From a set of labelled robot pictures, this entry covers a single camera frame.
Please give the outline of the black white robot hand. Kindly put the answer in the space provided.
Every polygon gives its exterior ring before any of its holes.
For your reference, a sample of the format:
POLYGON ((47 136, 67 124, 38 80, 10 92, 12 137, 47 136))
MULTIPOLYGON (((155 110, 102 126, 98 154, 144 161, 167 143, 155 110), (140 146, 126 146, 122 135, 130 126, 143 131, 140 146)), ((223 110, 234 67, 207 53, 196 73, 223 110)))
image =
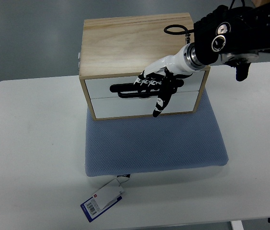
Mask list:
POLYGON ((138 92, 159 89, 152 114, 153 117, 157 117, 167 107, 172 94, 175 93, 176 79, 187 78, 202 67, 203 64, 196 57, 194 43, 190 43, 183 46, 177 54, 166 56, 147 66, 138 75, 134 85, 138 87, 138 92))

